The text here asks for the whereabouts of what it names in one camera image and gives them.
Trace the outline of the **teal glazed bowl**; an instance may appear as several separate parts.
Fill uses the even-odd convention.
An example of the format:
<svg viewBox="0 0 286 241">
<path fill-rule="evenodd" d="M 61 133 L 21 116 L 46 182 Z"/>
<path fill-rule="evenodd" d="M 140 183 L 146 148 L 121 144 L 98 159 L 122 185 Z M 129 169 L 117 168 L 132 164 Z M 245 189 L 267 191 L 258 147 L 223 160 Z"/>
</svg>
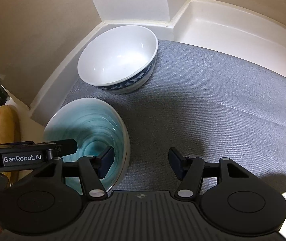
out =
<svg viewBox="0 0 286 241">
<path fill-rule="evenodd" d="M 110 192 L 123 179 L 130 160 L 130 139 L 127 128 L 112 106 L 96 98 L 81 98 L 63 106 L 50 119 L 43 133 L 43 141 L 74 139 L 76 153 L 64 156 L 76 162 L 82 156 L 98 156 L 106 147 L 115 150 L 114 162 L 101 180 Z"/>
</svg>

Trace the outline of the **white bowl blue pattern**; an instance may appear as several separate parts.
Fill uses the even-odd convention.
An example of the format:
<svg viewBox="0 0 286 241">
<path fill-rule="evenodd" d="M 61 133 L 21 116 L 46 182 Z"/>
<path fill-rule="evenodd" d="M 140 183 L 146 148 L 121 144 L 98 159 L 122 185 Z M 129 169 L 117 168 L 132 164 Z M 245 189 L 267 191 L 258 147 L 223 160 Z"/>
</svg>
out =
<svg viewBox="0 0 286 241">
<path fill-rule="evenodd" d="M 131 93 L 151 77 L 158 52 L 157 36 L 137 25 L 110 29 L 91 41 L 77 65 L 87 84 L 114 94 Z"/>
</svg>

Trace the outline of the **wooden cutting board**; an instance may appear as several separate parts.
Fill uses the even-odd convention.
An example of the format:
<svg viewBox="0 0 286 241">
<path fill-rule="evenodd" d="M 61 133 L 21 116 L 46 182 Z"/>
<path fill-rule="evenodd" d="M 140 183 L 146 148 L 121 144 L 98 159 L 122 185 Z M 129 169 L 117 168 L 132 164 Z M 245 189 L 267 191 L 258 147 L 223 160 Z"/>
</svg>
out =
<svg viewBox="0 0 286 241">
<path fill-rule="evenodd" d="M 0 144 L 21 141 L 19 118 L 12 106 L 0 106 Z"/>
</svg>

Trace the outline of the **grey fabric mat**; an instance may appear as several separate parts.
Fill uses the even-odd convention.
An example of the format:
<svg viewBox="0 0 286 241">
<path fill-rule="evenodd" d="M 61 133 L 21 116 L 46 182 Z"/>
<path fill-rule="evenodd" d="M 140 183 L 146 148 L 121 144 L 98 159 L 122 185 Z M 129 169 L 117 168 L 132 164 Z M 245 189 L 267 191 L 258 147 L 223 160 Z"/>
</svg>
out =
<svg viewBox="0 0 286 241">
<path fill-rule="evenodd" d="M 78 80 L 65 102 L 94 97 L 123 119 L 131 154 L 120 190 L 175 191 L 168 163 L 228 157 L 278 192 L 286 192 L 286 78 L 227 54 L 159 41 L 151 78 L 134 93 L 108 93 Z"/>
</svg>

